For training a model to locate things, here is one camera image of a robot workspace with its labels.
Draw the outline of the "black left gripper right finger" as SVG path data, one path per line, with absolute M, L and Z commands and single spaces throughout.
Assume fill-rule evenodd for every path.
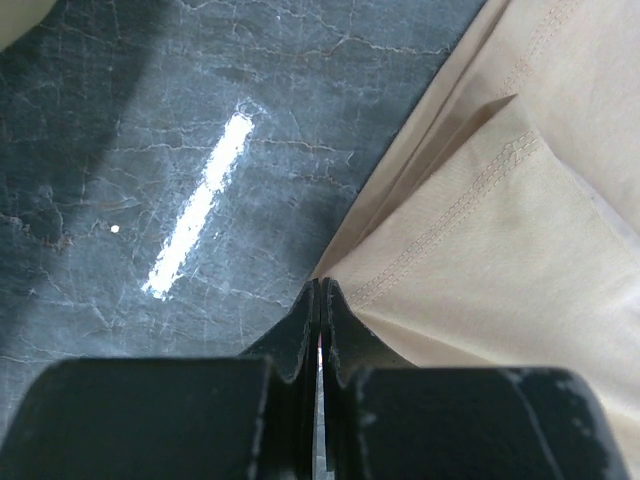
M 339 479 L 626 479 L 572 371 L 417 367 L 320 285 L 326 465 Z

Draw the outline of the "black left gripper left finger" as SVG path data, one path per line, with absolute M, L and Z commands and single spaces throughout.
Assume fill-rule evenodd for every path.
M 5 479 L 311 479 L 317 281 L 241 354 L 57 362 L 1 447 Z

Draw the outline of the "beige t shirt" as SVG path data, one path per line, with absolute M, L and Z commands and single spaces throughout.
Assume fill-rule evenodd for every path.
M 490 1 L 315 275 L 424 365 L 584 376 L 639 451 L 639 5 Z

